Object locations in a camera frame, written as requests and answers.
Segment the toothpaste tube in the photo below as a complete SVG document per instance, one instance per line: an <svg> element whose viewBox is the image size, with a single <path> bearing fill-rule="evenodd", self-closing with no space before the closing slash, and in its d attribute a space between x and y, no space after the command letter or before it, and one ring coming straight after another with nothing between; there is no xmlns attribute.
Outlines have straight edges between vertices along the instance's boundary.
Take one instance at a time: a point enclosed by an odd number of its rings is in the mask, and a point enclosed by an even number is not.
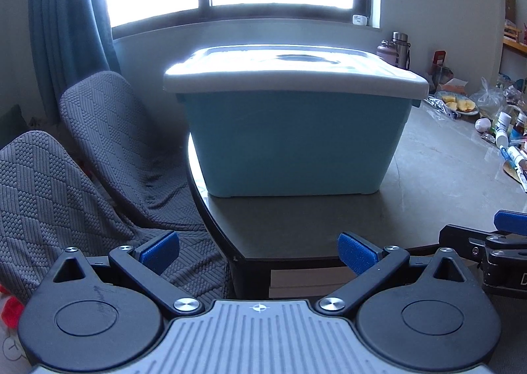
<svg viewBox="0 0 527 374"><path fill-rule="evenodd" d="M508 147L507 154L509 155L511 162L514 164L514 167L520 167L521 169L527 169L527 160L520 153L520 150L516 147Z"/></svg>
<svg viewBox="0 0 527 374"><path fill-rule="evenodd" d="M523 191L527 192L527 179L525 179L525 174L523 174L523 170L520 166L516 167L516 174L518 175L518 179L520 179Z"/></svg>

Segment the metal thermos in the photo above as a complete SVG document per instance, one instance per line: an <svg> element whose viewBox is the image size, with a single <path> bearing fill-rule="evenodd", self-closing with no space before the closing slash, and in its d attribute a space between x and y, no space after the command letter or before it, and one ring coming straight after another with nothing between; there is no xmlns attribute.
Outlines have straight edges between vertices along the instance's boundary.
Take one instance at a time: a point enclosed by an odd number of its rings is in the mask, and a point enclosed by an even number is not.
<svg viewBox="0 0 527 374"><path fill-rule="evenodd" d="M410 69L410 43L408 42L408 35L402 32L394 32L393 43L397 50L397 64L398 68Z"/></svg>

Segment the wall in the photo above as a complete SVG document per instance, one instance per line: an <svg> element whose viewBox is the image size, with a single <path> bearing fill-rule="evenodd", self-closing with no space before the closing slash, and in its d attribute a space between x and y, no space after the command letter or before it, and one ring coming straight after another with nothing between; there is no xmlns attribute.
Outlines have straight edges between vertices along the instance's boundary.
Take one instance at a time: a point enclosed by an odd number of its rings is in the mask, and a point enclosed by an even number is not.
<svg viewBox="0 0 527 374"><path fill-rule="evenodd" d="M0 0L0 114L14 104L44 117L31 53L27 0Z"/></svg>
<svg viewBox="0 0 527 374"><path fill-rule="evenodd" d="M243 43L297 43L359 48L374 52L394 30L412 43L412 70L429 69L437 49L446 64L468 80L495 80L502 48L504 0L381 0L380 30L309 20L254 19L199 23L115 41L123 75L169 135L184 125L175 96L162 91L164 71L199 48Z"/></svg>
<svg viewBox="0 0 527 374"><path fill-rule="evenodd" d="M516 26L524 30L527 24L527 0L516 0ZM523 42L524 32L520 35ZM527 59L507 48L503 49L500 72L516 81L527 76Z"/></svg>

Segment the shelf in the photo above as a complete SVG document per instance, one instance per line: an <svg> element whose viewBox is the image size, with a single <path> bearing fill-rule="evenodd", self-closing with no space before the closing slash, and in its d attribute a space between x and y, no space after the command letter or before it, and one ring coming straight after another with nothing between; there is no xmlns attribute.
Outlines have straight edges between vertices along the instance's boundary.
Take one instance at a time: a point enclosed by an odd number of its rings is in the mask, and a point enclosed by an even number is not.
<svg viewBox="0 0 527 374"><path fill-rule="evenodd" d="M515 53L521 54L523 56L527 56L527 45L520 44L518 42L514 42L513 40L510 40L503 37L503 45L510 48Z"/></svg>

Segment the teal curtain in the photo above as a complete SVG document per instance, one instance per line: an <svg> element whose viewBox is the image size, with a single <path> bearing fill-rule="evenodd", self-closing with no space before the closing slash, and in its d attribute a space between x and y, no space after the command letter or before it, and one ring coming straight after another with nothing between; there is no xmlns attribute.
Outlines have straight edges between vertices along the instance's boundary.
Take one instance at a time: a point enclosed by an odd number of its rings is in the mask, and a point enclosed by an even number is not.
<svg viewBox="0 0 527 374"><path fill-rule="evenodd" d="M120 73L106 0L29 0L33 63L47 118L62 93L103 70Z"/></svg>

